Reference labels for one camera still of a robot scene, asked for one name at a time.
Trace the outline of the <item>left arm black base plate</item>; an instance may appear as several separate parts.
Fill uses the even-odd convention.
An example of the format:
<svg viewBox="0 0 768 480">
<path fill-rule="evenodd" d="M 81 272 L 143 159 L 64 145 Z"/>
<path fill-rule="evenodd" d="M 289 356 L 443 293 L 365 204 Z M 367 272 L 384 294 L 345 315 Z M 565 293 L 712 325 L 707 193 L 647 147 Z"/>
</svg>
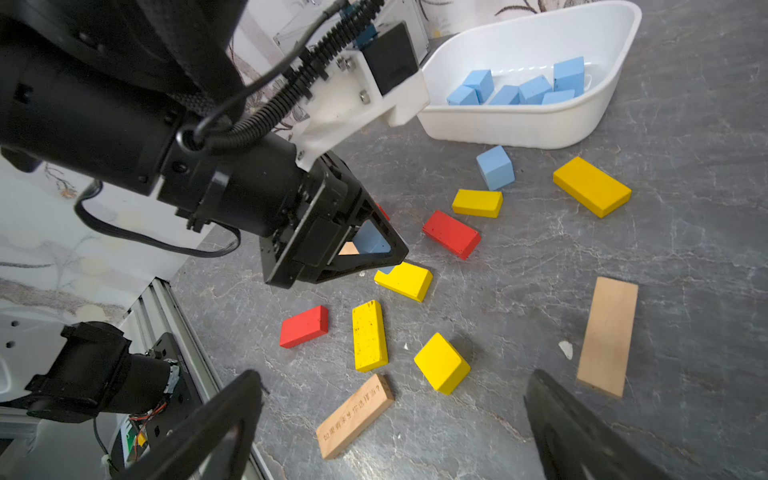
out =
<svg viewBox="0 0 768 480">
<path fill-rule="evenodd" d="M 154 410 L 120 418 L 110 451 L 110 457 L 117 467 L 117 470 L 113 470 L 114 474 L 132 466 L 143 454 L 178 429 L 203 404 L 173 334 L 162 334 L 149 354 L 176 368 L 178 380 L 173 390 L 164 395 Z"/>
</svg>

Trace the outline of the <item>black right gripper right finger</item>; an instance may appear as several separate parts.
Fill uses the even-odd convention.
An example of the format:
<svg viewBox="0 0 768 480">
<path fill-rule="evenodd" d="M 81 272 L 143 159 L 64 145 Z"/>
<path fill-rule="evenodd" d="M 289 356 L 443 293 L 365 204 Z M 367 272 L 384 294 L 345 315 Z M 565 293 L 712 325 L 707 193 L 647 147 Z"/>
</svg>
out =
<svg viewBox="0 0 768 480">
<path fill-rule="evenodd" d="M 548 479 L 667 479 L 547 372 L 528 380 L 525 407 Z"/>
</svg>

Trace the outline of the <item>long light blue block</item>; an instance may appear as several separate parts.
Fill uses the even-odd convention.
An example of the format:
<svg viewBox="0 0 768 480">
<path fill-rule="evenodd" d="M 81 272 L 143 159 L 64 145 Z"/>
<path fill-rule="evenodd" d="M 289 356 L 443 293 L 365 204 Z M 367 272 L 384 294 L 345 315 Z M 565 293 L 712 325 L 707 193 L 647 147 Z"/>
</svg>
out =
<svg viewBox="0 0 768 480">
<path fill-rule="evenodd" d="M 518 86 L 504 85 L 489 100 L 489 106 L 511 106 L 521 104 L 521 93 Z"/>
</svg>

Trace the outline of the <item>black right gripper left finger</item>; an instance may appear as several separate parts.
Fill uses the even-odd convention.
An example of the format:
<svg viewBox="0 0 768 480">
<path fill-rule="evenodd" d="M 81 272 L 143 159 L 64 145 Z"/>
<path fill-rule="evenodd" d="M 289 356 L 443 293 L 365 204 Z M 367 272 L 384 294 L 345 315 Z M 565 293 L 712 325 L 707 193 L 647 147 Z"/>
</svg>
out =
<svg viewBox="0 0 768 480">
<path fill-rule="evenodd" d="M 245 473 L 259 417 L 262 381 L 246 370 L 181 427 L 153 447 L 119 479 L 240 479 Z"/>
</svg>

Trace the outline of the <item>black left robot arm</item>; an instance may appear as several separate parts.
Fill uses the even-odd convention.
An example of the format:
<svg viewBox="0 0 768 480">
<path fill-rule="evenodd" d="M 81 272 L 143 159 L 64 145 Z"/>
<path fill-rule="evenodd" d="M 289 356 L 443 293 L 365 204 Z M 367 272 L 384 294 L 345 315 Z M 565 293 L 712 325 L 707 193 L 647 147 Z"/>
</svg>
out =
<svg viewBox="0 0 768 480">
<path fill-rule="evenodd" d="M 164 249 L 86 210 L 105 184 L 260 239 L 266 283 L 289 288 L 394 267 L 405 242 L 334 153 L 301 167 L 276 126 L 373 23 L 379 1 L 336 1 L 274 67 L 244 83 L 226 49 L 241 1 L 5 1 L 1 152 L 32 172 L 89 176 L 74 210 L 92 230 Z"/>
</svg>

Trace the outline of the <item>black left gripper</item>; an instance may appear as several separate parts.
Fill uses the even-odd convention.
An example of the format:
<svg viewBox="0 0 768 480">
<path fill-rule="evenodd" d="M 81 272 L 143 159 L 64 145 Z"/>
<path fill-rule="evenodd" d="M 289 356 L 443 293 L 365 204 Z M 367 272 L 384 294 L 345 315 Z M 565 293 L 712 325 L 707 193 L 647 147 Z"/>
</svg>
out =
<svg viewBox="0 0 768 480">
<path fill-rule="evenodd" d="M 400 264 L 408 247 L 346 163 L 328 152 L 305 171 L 296 152 L 276 134 L 223 155 L 173 145 L 158 198 L 192 225 L 211 221 L 259 236 L 271 286 Z"/>
</svg>

